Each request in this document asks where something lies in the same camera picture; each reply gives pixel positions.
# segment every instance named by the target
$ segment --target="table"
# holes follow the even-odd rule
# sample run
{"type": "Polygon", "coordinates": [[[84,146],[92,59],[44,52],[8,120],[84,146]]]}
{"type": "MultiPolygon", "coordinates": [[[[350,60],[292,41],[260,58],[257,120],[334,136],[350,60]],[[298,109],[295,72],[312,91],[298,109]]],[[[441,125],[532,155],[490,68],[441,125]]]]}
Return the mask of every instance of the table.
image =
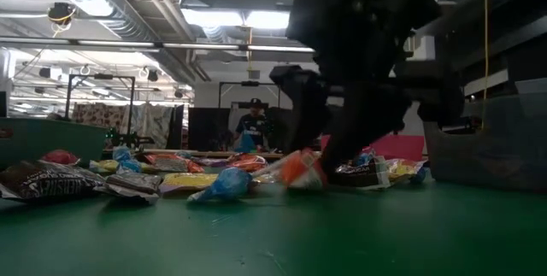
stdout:
{"type": "Polygon", "coordinates": [[[241,203],[0,201],[3,275],[540,275],[547,198],[434,183],[241,203]]]}
{"type": "MultiPolygon", "coordinates": [[[[192,156],[196,157],[210,157],[210,158],[228,158],[237,154],[233,151],[195,151],[195,150],[186,150],[192,156]]],[[[181,152],[181,150],[165,150],[165,149],[145,149],[144,152],[157,153],[157,154],[172,154],[176,152],[181,152]]],[[[103,154],[108,155],[109,158],[112,158],[112,150],[104,150],[103,154]]],[[[253,156],[262,156],[267,160],[278,160],[283,157],[280,153],[249,153],[253,156]]]]}

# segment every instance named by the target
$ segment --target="black shirt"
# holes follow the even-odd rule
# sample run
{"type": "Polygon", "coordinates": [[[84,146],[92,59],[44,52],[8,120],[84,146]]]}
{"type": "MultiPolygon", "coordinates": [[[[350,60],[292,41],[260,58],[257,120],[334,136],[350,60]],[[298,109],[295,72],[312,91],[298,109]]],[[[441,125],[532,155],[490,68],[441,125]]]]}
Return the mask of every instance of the black shirt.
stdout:
{"type": "Polygon", "coordinates": [[[244,115],[239,119],[236,132],[248,134],[256,145],[264,145],[264,126],[266,118],[263,115],[253,117],[250,114],[244,115]]]}

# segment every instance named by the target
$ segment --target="man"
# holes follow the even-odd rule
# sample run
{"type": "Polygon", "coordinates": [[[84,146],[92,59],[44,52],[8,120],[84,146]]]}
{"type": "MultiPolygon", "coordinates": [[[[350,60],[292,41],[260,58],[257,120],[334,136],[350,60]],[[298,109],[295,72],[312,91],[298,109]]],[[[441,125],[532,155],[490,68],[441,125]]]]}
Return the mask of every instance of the man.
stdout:
{"type": "Polygon", "coordinates": [[[249,135],[255,143],[256,150],[261,151],[264,147],[264,126],[266,125],[266,117],[261,115],[262,101],[257,98],[250,99],[250,113],[239,119],[236,133],[233,137],[238,140],[241,134],[249,135]]]}

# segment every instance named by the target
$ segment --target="clear plastic bin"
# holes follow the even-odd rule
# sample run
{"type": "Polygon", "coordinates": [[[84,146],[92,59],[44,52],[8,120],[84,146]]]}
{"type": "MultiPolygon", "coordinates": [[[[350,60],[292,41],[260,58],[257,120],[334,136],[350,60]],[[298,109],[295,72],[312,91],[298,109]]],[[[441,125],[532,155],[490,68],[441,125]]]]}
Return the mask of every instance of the clear plastic bin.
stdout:
{"type": "MultiPolygon", "coordinates": [[[[482,102],[462,116],[482,116],[482,102]]],[[[487,100],[485,130],[450,135],[424,123],[437,180],[519,191],[547,191],[547,93],[487,100]]]]}

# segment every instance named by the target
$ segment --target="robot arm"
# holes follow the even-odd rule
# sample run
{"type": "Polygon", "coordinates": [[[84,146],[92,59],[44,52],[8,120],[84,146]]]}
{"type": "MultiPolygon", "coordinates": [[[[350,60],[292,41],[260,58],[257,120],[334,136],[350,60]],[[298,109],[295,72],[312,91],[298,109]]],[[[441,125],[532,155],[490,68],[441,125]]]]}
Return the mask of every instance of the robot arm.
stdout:
{"type": "Polygon", "coordinates": [[[463,96],[457,81],[447,80],[449,73],[437,79],[388,78],[406,59],[403,45],[413,29],[438,16],[435,0],[294,0],[286,36],[315,50],[320,73],[283,66],[270,74],[293,102],[286,152],[309,145],[335,119],[338,127],[321,157],[328,174],[363,146],[400,130],[412,100],[422,101],[422,119],[459,117],[463,96]],[[438,97],[411,97],[408,90],[416,88],[436,89],[438,97]],[[329,96],[344,97],[341,116],[331,117],[329,96]]]}

